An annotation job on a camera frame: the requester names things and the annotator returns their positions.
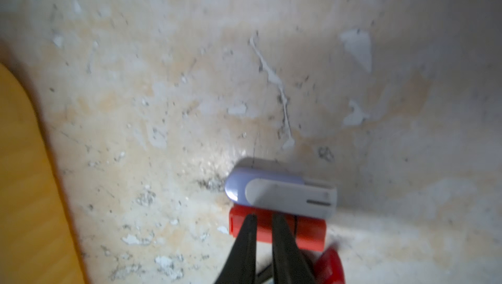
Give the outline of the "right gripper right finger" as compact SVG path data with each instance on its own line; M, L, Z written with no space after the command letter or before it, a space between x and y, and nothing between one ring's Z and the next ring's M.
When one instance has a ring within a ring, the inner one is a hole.
M295 238L282 214L272 218L273 281L274 283L316 283L299 250Z

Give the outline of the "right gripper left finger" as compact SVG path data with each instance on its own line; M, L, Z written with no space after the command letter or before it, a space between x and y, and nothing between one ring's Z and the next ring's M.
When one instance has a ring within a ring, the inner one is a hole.
M215 284L256 282L257 228L256 215L247 215Z

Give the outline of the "red usb flash drive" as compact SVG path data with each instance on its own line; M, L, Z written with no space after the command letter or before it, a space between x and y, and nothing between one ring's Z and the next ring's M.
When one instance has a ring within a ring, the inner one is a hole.
M272 212L266 209L234 205L229 212L229 232L236 238L247 215L254 214L258 219L257 241L272 243ZM326 222L296 215L285 214L287 225L294 235L299 249L323 252L326 242Z

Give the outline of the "lilac white usb drive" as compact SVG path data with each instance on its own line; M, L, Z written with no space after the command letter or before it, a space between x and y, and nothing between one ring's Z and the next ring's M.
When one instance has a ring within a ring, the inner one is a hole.
M284 172L235 168L224 190L235 204L315 219L329 219L337 207L332 183Z

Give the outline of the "yellow plastic storage tray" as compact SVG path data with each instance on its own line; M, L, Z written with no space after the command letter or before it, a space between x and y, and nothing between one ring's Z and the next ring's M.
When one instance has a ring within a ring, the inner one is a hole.
M1 282L86 283L25 89L1 67Z

